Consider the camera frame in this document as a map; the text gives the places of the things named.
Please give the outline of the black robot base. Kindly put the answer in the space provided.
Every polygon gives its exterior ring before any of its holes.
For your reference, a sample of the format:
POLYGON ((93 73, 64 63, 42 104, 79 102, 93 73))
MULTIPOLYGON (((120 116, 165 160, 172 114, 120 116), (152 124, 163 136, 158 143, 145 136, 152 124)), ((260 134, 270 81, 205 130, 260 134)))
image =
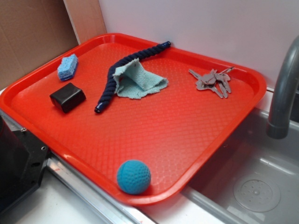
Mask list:
POLYGON ((1 215, 40 187, 49 153, 49 147, 33 133, 12 131, 0 119, 1 215))

